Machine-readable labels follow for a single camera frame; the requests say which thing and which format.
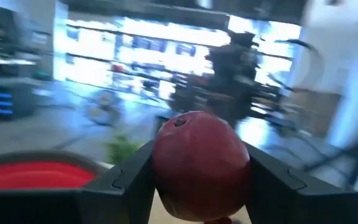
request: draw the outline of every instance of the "red apple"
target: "red apple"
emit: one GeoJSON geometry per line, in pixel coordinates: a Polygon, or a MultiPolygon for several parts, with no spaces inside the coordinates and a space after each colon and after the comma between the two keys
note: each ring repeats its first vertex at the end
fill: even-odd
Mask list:
{"type": "Polygon", "coordinates": [[[236,213],[247,197],[250,158],[225,121],[202,111],[165,123],[154,142],[158,193],[174,217],[193,222],[236,213]]]}

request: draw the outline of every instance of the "floor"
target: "floor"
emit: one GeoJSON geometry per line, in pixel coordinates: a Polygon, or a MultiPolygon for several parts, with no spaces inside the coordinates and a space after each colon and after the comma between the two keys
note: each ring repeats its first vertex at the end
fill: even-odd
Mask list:
{"type": "MultiPolygon", "coordinates": [[[[83,105],[86,100],[81,97],[91,96],[97,88],[61,83],[41,84],[37,89],[44,106],[35,115],[10,122],[0,121],[0,153],[64,150],[107,162],[106,142],[111,141],[115,134],[126,133],[134,141],[147,142],[155,133],[155,115],[167,112],[164,102],[150,106],[136,96],[122,95],[126,100],[122,101],[122,116],[116,125],[97,126],[85,118],[83,105]]],[[[304,136],[321,151],[316,152],[304,140],[293,136],[283,137],[265,121],[258,119],[243,121],[237,133],[242,140],[298,168],[320,159],[322,154],[328,155],[338,150],[320,139],[304,136]]],[[[350,159],[340,158],[331,166],[322,167],[312,174],[342,186],[345,177],[341,173],[348,172],[351,165],[350,159]]]]}

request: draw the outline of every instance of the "green plant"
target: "green plant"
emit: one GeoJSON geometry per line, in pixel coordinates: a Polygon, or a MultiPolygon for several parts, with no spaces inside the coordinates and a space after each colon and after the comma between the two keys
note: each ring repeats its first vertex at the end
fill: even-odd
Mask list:
{"type": "Polygon", "coordinates": [[[130,141],[124,134],[117,135],[113,142],[108,143],[109,163],[121,163],[133,155],[141,146],[141,143],[130,141]]]}

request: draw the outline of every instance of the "blue light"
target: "blue light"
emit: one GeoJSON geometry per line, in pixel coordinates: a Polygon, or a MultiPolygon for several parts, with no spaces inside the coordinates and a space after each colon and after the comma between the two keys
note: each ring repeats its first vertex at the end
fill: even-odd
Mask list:
{"type": "Polygon", "coordinates": [[[12,95],[9,94],[9,93],[0,93],[0,97],[2,97],[2,98],[11,98],[12,95]]]}
{"type": "Polygon", "coordinates": [[[11,110],[1,110],[0,109],[0,114],[13,114],[13,112],[11,110]]]}
{"type": "Polygon", "coordinates": [[[5,102],[5,101],[0,101],[0,105],[1,105],[1,106],[12,106],[13,103],[11,103],[11,102],[5,102]]]}

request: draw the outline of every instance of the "wooden table surface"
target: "wooden table surface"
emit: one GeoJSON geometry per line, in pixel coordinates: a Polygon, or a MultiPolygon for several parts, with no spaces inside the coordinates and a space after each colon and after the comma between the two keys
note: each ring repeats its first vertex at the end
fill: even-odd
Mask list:
{"type": "MultiPolygon", "coordinates": [[[[239,210],[233,218],[238,219],[242,222],[242,224],[251,224],[249,220],[249,216],[245,207],[239,210]]],[[[160,196],[158,192],[155,191],[152,210],[150,213],[149,224],[186,224],[186,223],[194,223],[194,222],[187,222],[183,220],[179,220],[173,216],[171,216],[162,205],[160,200],[160,196]]]]}

